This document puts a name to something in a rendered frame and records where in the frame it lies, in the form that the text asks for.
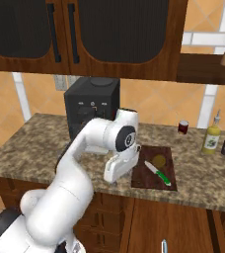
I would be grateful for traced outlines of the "dark wooden cutting board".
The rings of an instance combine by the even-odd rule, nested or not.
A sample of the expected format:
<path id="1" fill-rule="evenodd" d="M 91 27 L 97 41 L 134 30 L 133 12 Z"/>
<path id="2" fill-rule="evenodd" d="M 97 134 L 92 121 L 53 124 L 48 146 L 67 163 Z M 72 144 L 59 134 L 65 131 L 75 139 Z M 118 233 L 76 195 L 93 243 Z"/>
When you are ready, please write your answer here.
<path id="1" fill-rule="evenodd" d="M 170 147 L 143 145 L 132 169 L 131 187 L 176 191 L 177 182 Z"/>

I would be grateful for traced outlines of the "black coffee machine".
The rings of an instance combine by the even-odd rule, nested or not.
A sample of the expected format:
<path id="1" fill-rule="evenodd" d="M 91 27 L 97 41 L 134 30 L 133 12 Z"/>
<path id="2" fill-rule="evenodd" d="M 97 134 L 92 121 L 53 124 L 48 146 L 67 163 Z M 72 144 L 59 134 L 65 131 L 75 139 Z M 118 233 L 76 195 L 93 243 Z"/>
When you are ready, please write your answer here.
<path id="1" fill-rule="evenodd" d="M 65 93 L 69 135 L 74 139 L 81 125 L 92 118 L 114 120 L 120 105 L 120 80 L 81 77 Z"/>

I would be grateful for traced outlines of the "brown avocado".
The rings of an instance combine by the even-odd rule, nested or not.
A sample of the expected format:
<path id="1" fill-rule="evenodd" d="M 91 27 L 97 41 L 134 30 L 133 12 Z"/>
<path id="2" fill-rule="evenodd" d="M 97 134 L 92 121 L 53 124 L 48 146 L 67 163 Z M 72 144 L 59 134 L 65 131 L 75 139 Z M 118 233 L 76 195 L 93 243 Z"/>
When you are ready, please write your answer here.
<path id="1" fill-rule="evenodd" d="M 162 168 L 166 164 L 166 158 L 164 155 L 161 155 L 161 154 L 156 155 L 153 157 L 152 163 L 154 166 L 158 168 Z"/>

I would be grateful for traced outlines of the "glass fronted cupboard door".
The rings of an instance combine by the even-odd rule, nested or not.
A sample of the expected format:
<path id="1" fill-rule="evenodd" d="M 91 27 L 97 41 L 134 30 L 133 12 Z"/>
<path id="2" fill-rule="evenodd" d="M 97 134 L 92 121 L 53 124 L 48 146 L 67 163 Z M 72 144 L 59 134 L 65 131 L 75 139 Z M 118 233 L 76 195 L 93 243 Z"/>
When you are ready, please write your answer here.
<path id="1" fill-rule="evenodd" d="M 59 63 L 54 58 L 48 3 L 54 4 Z M 70 72 L 62 0 L 0 0 L 0 71 Z"/>
<path id="2" fill-rule="evenodd" d="M 73 63 L 68 4 L 80 61 Z M 188 0 L 62 0 L 74 75 L 174 81 Z"/>

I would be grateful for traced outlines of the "wooden drawer fronts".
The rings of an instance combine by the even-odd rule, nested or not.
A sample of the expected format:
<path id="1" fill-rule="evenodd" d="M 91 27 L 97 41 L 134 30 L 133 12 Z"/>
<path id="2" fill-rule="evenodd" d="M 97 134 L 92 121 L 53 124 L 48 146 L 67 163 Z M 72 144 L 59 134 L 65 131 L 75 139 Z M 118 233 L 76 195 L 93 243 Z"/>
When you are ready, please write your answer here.
<path id="1" fill-rule="evenodd" d="M 96 193 L 74 227 L 87 253 L 127 253 L 134 199 Z"/>

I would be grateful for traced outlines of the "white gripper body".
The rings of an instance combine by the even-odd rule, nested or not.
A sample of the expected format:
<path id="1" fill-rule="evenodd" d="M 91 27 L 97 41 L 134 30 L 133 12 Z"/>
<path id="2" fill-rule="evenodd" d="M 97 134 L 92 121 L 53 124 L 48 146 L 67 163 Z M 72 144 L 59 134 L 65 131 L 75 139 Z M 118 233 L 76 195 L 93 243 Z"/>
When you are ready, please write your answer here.
<path id="1" fill-rule="evenodd" d="M 114 183 L 120 177 L 128 173 L 138 162 L 136 151 L 123 151 L 113 156 L 107 163 L 104 172 L 104 180 Z"/>

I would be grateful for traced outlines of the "dark red jar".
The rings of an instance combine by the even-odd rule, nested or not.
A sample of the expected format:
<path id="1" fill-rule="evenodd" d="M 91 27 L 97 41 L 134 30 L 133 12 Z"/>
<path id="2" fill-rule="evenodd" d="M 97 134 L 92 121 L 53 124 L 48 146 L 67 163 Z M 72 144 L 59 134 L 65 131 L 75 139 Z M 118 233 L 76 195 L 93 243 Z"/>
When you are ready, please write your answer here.
<path id="1" fill-rule="evenodd" d="M 188 132 L 188 121 L 182 120 L 179 122 L 178 133 L 186 134 Z"/>

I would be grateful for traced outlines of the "yellow oil bottle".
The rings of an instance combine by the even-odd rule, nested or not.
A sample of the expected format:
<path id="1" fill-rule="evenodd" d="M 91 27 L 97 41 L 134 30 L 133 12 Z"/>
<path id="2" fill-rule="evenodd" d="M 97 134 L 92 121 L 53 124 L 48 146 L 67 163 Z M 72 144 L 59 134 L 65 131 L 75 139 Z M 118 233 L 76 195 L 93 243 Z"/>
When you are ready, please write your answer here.
<path id="1" fill-rule="evenodd" d="M 214 117 L 213 124 L 206 130 L 201 151 L 204 154 L 214 154 L 218 145 L 221 129 L 219 127 L 220 112 Z"/>

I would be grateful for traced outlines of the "dark wooden wall shelf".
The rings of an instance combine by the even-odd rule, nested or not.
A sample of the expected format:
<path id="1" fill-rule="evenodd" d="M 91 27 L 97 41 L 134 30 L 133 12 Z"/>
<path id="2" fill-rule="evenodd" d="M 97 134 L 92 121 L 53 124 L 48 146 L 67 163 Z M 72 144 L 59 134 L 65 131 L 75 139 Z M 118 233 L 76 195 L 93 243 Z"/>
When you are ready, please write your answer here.
<path id="1" fill-rule="evenodd" d="M 225 85 L 225 66 L 219 54 L 182 53 L 177 81 L 181 83 Z"/>

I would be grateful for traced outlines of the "green handled knife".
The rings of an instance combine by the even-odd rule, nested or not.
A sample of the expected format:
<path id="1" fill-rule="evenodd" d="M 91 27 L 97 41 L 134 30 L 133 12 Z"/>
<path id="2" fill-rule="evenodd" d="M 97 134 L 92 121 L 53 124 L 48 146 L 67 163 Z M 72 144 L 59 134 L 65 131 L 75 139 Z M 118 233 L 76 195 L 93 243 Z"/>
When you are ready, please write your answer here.
<path id="1" fill-rule="evenodd" d="M 166 186 L 172 185 L 170 180 L 160 170 L 158 170 L 152 163 L 148 161 L 144 161 L 144 164 L 152 173 L 156 174 L 164 182 Z"/>

